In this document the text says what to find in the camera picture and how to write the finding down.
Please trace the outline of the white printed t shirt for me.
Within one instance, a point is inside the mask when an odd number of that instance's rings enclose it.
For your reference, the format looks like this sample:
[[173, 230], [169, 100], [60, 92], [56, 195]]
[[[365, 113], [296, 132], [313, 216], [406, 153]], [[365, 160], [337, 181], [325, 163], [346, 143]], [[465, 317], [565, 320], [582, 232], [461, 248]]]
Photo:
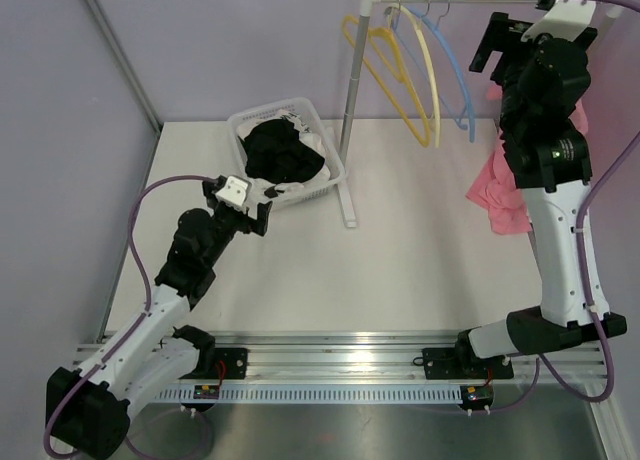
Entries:
[[240, 137], [245, 174], [267, 198], [324, 182], [330, 172], [320, 137], [284, 118], [264, 121]]

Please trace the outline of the light blue hanger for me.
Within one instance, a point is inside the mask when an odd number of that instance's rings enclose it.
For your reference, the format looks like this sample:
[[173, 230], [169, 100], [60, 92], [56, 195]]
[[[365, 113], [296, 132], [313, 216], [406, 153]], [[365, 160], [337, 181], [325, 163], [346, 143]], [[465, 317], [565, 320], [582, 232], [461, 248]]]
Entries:
[[[410, 7], [407, 7], [409, 11], [415, 15], [420, 23], [422, 28], [426, 28], [428, 32], [434, 37], [437, 44], [445, 54], [451, 70], [455, 76], [459, 92], [462, 96], [463, 107], [458, 114], [454, 113], [454, 110], [447, 102], [445, 96], [439, 90], [438, 77], [435, 71], [437, 83], [438, 83], [438, 91], [439, 91], [439, 100], [440, 100], [440, 110], [441, 116], [443, 119], [442, 113], [446, 113], [449, 115], [449, 118], [454, 121], [456, 126], [462, 130], [466, 131], [468, 135], [468, 141], [473, 144], [476, 140], [476, 115], [475, 109], [473, 106], [473, 101], [471, 98], [471, 94], [469, 91], [468, 83], [465, 78], [465, 74], [462, 72], [462, 68], [458, 62], [458, 59], [453, 52], [452, 47], [445, 39], [444, 34], [441, 32], [439, 28], [440, 20], [433, 22], [428, 19], [429, 10], [430, 10], [430, 0], [427, 0], [427, 8], [424, 13], [418, 14], [416, 11], [412, 10]], [[399, 23], [400, 17], [403, 14], [400, 14], [397, 10], [391, 9], [391, 6], [388, 8], [389, 12], [386, 13], [388, 26], [391, 28], [392, 33], [395, 35], [396, 40], [400, 43], [404, 52], [408, 55], [411, 62], [414, 64], [415, 69], [421, 74], [423, 79], [428, 83], [427, 76], [425, 73], [425, 67], [422, 64], [423, 57], [420, 54], [415, 54], [411, 47], [404, 41], [402, 36], [399, 34]]]

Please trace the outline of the black t shirt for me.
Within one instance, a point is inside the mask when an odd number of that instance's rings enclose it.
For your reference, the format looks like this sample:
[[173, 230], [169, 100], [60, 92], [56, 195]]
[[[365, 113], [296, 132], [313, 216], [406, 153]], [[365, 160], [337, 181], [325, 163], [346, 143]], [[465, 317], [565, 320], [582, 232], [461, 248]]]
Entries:
[[325, 165], [324, 156], [301, 141], [301, 133], [286, 120], [269, 120], [241, 140], [245, 173], [273, 184], [305, 183]]

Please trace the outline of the cream plastic hanger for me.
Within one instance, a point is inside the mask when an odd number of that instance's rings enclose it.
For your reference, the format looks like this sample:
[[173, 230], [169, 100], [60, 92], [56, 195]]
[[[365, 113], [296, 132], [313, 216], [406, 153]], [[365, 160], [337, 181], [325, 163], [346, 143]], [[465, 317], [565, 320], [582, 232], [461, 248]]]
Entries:
[[431, 53], [423, 33], [423, 28], [415, 15], [413, 15], [407, 7], [402, 4], [401, 0], [395, 0], [391, 5], [391, 9], [397, 10], [400, 14], [403, 14], [410, 22], [416, 40], [418, 42], [421, 55], [423, 57], [422, 64], [425, 67], [425, 73], [427, 76], [429, 91], [431, 93], [432, 113], [428, 115], [421, 103], [420, 96], [414, 101], [416, 112], [419, 114], [420, 119], [423, 121], [425, 135], [428, 137], [427, 146], [433, 144], [435, 148], [440, 147], [441, 143], [441, 110], [438, 83], [435, 75], [435, 69]]

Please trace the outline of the green and white t shirt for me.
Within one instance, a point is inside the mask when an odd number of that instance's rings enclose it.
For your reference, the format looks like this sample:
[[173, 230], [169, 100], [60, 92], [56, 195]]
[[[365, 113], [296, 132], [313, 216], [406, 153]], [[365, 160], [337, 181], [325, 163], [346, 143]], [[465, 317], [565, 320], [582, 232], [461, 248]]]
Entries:
[[256, 117], [246, 120], [237, 126], [234, 132], [238, 137], [244, 139], [256, 126], [269, 120], [286, 120], [291, 123], [298, 132], [311, 133], [310, 127], [303, 121], [300, 115], [286, 109], [278, 109], [274, 115], [267, 118]]

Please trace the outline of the yellow hanger front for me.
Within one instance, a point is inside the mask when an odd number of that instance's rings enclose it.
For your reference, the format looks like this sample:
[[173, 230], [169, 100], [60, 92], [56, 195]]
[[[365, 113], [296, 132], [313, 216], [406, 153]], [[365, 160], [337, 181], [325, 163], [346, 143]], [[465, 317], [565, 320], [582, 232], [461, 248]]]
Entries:
[[427, 146], [428, 137], [425, 135], [423, 121], [420, 119], [419, 114], [416, 112], [421, 126], [417, 127], [392, 93], [383, 76], [373, 67], [365, 55], [368, 47], [373, 49], [396, 83], [404, 87], [415, 107], [414, 101], [419, 94], [406, 66], [399, 42], [396, 40], [388, 23], [385, 26], [372, 27], [368, 14], [359, 16], [347, 15], [342, 20], [341, 30], [344, 38], [353, 49], [353, 57], [340, 137], [340, 155], [345, 156], [348, 151], [361, 71], [363, 69], [367, 69], [372, 75], [418, 143], [423, 147], [433, 145]]

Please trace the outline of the pink t shirt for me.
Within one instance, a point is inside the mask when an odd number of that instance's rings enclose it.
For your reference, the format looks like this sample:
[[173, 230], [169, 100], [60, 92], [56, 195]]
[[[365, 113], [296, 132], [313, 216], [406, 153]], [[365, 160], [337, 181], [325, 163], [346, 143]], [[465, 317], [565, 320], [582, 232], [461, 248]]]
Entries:
[[497, 130], [493, 149], [466, 198], [486, 211], [493, 233], [503, 236], [528, 234], [532, 227], [527, 207], [505, 159], [502, 130]]

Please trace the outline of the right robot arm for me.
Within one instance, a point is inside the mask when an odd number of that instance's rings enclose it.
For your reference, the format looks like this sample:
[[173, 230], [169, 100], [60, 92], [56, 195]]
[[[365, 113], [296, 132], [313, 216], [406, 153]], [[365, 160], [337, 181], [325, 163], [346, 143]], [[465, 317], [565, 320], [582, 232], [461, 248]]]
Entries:
[[489, 325], [461, 332], [456, 369], [476, 376], [511, 355], [546, 354], [626, 333], [596, 287], [597, 267], [585, 205], [593, 193], [589, 147], [570, 116], [591, 85], [587, 49], [597, 32], [585, 27], [571, 39], [526, 36], [531, 23], [491, 15], [469, 66], [482, 72], [501, 57], [491, 79], [502, 90], [499, 126], [505, 159], [533, 225], [541, 302]]

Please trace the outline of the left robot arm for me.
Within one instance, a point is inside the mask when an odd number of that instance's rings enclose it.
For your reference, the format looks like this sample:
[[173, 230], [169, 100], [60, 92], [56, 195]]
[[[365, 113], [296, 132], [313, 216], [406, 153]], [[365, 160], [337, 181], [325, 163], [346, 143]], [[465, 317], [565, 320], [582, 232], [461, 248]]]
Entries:
[[214, 336], [179, 323], [213, 284], [214, 266], [235, 235], [266, 234], [272, 205], [253, 202], [251, 182], [240, 177], [195, 179], [207, 206], [179, 217], [159, 273], [141, 275], [143, 305], [78, 367], [49, 377], [43, 446], [50, 458], [109, 458], [169, 384], [214, 370]]

